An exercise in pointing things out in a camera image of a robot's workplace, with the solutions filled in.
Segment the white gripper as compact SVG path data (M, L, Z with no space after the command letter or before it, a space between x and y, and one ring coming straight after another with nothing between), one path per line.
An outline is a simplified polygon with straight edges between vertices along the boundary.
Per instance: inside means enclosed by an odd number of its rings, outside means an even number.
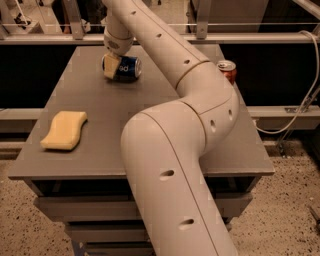
M112 53L125 55L133 45L133 35L127 29L104 30L104 45ZM105 54L103 59L104 75L113 79L120 65L121 58L113 54Z

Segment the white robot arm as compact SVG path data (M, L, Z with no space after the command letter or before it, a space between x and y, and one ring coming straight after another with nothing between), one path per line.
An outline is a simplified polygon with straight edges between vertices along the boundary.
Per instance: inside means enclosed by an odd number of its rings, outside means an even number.
M132 194L156 256L238 256L200 168L233 129L239 97L222 72L142 0L102 0L106 45L132 34L177 92L135 114L121 135Z

